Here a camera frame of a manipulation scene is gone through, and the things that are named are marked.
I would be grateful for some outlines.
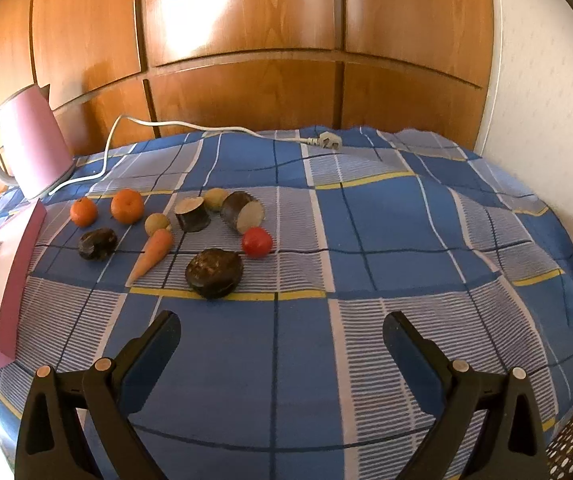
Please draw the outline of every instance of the white wall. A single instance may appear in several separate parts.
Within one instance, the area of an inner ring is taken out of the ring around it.
[[[573,10],[493,0],[489,95],[476,151],[530,186],[573,240]]]

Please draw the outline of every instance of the small round fruit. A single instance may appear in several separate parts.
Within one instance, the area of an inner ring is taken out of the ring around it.
[[[252,227],[242,236],[242,250],[252,258],[263,258],[272,248],[273,238],[262,227]]]
[[[122,224],[134,224],[144,215],[142,195],[133,189],[121,189],[111,201],[111,214]]]
[[[220,211],[222,208],[222,202],[229,196],[229,192],[221,187],[214,187],[209,189],[204,194],[204,205],[211,211]]]
[[[154,232],[158,229],[166,229],[169,224],[169,219],[162,213],[153,213],[149,215],[146,222],[144,222],[144,230],[149,236],[153,236]]]
[[[83,196],[71,205],[70,216],[77,227],[88,227],[98,218],[98,206],[93,200]]]

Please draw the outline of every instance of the kettle lid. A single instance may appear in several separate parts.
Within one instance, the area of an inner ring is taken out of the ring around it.
[[[18,90],[17,92],[13,93],[12,95],[10,95],[6,99],[4,99],[2,104],[0,104],[0,108],[2,108],[6,103],[8,103],[14,97],[17,97],[18,95],[20,95],[23,91],[28,90],[29,88],[33,88],[33,86],[38,86],[38,84],[37,83],[31,83],[30,85],[26,85],[24,88],[20,88],[20,90]],[[39,88],[40,93],[44,97],[44,99],[46,99],[46,102],[48,102],[48,97],[49,97],[49,92],[51,90],[51,85],[47,84],[44,86],[38,86],[38,88]]]

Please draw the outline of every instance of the power plug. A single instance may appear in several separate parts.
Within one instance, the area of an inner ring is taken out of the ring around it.
[[[324,132],[318,137],[318,146],[329,148],[330,150],[339,150],[342,147],[342,137],[332,134],[331,132]]]

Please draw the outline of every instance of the power cord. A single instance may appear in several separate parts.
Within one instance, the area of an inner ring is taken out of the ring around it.
[[[135,117],[131,117],[125,114],[121,114],[118,116],[116,121],[113,123],[111,127],[111,131],[108,133],[108,139],[106,139],[106,146],[104,148],[104,159],[102,164],[102,171],[100,173],[95,173],[92,175],[87,176],[80,176],[78,178],[72,178],[71,180],[67,180],[66,182],[61,183],[59,186],[55,187],[54,190],[48,193],[49,196],[53,195],[64,186],[68,186],[69,184],[76,184],[77,182],[85,182],[87,180],[95,180],[100,178],[106,173],[106,162],[108,160],[108,148],[111,145],[111,140],[113,139],[113,133],[116,131],[118,127],[118,123],[122,119],[129,119],[134,123],[141,124],[142,126],[186,126],[187,128],[192,128],[193,130],[199,130],[203,132],[217,132],[217,134],[224,134],[227,132],[242,132],[244,134],[249,134],[254,137],[260,137],[260,139],[266,139],[266,137],[261,136],[259,133],[254,132],[248,128],[244,128],[243,126],[227,126],[226,128],[211,128],[209,126],[200,126],[199,124],[191,124],[186,123],[185,121],[143,121],[141,119],[136,119]],[[284,142],[299,142],[300,144],[307,144],[308,146],[319,146],[321,148],[329,148],[330,150],[339,150],[342,147],[342,138],[337,136],[331,132],[324,132],[320,134],[319,137],[309,137],[306,139],[299,139],[297,137],[293,137],[292,139],[278,139]]]

